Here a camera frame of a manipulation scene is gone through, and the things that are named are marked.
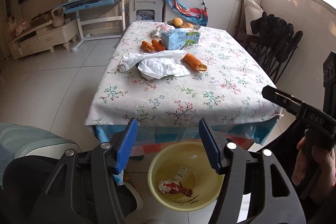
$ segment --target white plastic bag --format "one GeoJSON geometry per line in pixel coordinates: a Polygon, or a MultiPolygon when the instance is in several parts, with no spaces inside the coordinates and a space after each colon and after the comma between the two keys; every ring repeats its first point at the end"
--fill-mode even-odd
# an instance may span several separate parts
{"type": "Polygon", "coordinates": [[[147,80],[161,79],[168,75],[175,77],[189,75],[190,71],[181,65],[178,58],[151,58],[139,63],[138,69],[147,80]]]}
{"type": "Polygon", "coordinates": [[[261,18],[264,10],[254,0],[244,0],[246,33],[255,35],[251,30],[251,21],[261,18]]]}
{"type": "Polygon", "coordinates": [[[160,58],[160,57],[167,57],[181,60],[185,57],[186,54],[187,52],[185,50],[161,51],[153,54],[147,54],[147,53],[140,54],[130,52],[122,56],[119,63],[119,71],[120,72],[128,71],[142,60],[150,58],[160,58]]]}
{"type": "Polygon", "coordinates": [[[163,32],[168,32],[170,30],[175,29],[174,26],[168,25],[168,24],[162,24],[160,26],[157,26],[153,31],[152,31],[152,37],[158,37],[161,38],[161,34],[163,32]]]}

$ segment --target blue gripper pad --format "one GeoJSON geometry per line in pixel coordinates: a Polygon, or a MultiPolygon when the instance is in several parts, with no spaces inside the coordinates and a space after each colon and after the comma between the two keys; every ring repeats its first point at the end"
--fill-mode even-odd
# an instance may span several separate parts
{"type": "Polygon", "coordinates": [[[205,152],[207,153],[211,168],[214,169],[218,173],[222,168],[221,153],[212,136],[211,127],[207,126],[203,118],[199,120],[198,131],[199,131],[199,135],[201,137],[205,152]]]}
{"type": "Polygon", "coordinates": [[[126,168],[129,155],[131,154],[132,147],[135,142],[135,138],[138,133],[138,123],[136,119],[131,119],[122,135],[122,139],[119,141],[117,150],[117,163],[115,170],[118,174],[126,168]]]}

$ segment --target small carton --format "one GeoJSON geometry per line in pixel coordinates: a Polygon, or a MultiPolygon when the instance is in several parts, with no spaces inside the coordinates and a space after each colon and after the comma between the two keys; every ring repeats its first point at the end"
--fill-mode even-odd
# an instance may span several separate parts
{"type": "Polygon", "coordinates": [[[183,46],[196,44],[201,33],[193,28],[182,28],[163,32],[161,34],[162,45],[167,50],[180,50],[183,46]]]}

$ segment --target white floor tile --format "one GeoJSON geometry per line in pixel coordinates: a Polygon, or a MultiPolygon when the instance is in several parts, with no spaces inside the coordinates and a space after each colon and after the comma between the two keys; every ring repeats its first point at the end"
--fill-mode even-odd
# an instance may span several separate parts
{"type": "Polygon", "coordinates": [[[132,160],[130,159],[127,163],[126,171],[127,172],[136,172],[136,173],[147,173],[149,165],[152,162],[152,159],[157,153],[150,153],[144,155],[143,160],[132,160]]]}
{"type": "Polygon", "coordinates": [[[189,224],[208,224],[217,200],[201,210],[189,212],[189,224]]]}
{"type": "Polygon", "coordinates": [[[292,122],[295,120],[295,116],[293,114],[288,113],[285,109],[282,109],[283,117],[278,120],[278,125],[280,127],[281,132],[284,132],[292,122]]]}
{"type": "Polygon", "coordinates": [[[112,54],[116,50],[120,38],[98,40],[98,44],[86,61],[83,67],[107,66],[112,54]]]}
{"type": "Polygon", "coordinates": [[[160,219],[165,224],[188,224],[188,213],[170,210],[156,201],[149,190],[147,174],[129,173],[129,175],[143,198],[143,208],[129,214],[126,217],[127,224],[143,224],[152,218],[160,219]]]}
{"type": "Polygon", "coordinates": [[[4,122],[50,130],[78,68],[36,71],[20,86],[4,122]]]}
{"type": "Polygon", "coordinates": [[[273,141],[275,138],[277,138],[277,137],[280,136],[280,135],[281,135],[281,130],[280,130],[278,124],[276,124],[276,125],[274,126],[272,132],[268,135],[268,137],[267,137],[265,143],[264,143],[263,145],[254,143],[254,144],[250,147],[249,151],[252,151],[252,152],[256,152],[256,151],[258,151],[258,150],[261,149],[263,146],[269,144],[271,141],[273,141]]]}
{"type": "MultiPolygon", "coordinates": [[[[240,212],[238,215],[238,222],[244,221],[247,219],[247,213],[249,210],[249,204],[250,204],[250,197],[251,194],[243,195],[242,201],[241,201],[241,207],[240,212]]],[[[210,217],[212,215],[212,212],[216,206],[217,200],[212,202],[210,205],[206,206],[205,208],[201,210],[197,210],[194,212],[189,212],[189,224],[208,224],[210,217]]]]}
{"type": "Polygon", "coordinates": [[[29,55],[18,60],[11,59],[3,65],[4,74],[16,74],[23,72],[75,68],[81,67],[98,41],[83,43],[77,52],[72,53],[70,49],[66,50],[62,45],[55,46],[55,51],[44,51],[36,55],[29,55]]]}
{"type": "Polygon", "coordinates": [[[98,140],[83,126],[105,66],[83,67],[77,73],[51,127],[51,132],[75,141],[82,151],[92,150],[98,140]]]}
{"type": "Polygon", "coordinates": [[[77,52],[66,50],[62,45],[56,46],[54,52],[41,52],[37,56],[41,59],[38,70],[81,67],[97,44],[95,40],[83,43],[77,52]]]}
{"type": "Polygon", "coordinates": [[[0,73],[0,122],[7,122],[13,101],[32,74],[32,72],[28,72],[4,76],[0,73]]]}

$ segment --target colorful bag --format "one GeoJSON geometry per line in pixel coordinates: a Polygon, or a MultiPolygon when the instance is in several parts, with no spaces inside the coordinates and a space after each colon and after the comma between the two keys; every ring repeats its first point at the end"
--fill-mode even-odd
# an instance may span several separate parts
{"type": "Polygon", "coordinates": [[[187,8],[178,0],[164,0],[164,1],[174,10],[174,12],[178,13],[179,16],[183,17],[188,21],[206,27],[208,23],[208,12],[204,0],[202,0],[204,9],[187,8]]]}

